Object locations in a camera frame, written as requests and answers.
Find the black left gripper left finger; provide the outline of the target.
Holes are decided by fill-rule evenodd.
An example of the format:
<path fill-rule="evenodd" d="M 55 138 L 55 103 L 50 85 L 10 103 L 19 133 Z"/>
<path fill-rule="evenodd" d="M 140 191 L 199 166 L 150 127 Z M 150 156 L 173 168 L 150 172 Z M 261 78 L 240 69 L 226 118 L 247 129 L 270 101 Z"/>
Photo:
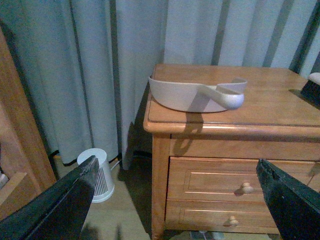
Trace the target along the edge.
<path fill-rule="evenodd" d="M 77 240 L 87 217 L 99 161 L 90 156 L 53 186 L 0 222 L 2 240 Z"/>

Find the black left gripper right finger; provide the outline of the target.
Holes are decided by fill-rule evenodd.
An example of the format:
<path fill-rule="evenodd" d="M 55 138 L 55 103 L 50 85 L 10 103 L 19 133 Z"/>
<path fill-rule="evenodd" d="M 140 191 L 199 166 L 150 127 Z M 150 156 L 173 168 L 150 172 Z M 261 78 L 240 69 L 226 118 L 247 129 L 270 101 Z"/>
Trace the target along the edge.
<path fill-rule="evenodd" d="M 284 240 L 320 238 L 320 194 L 266 159 L 256 173 L 264 201 Z"/>

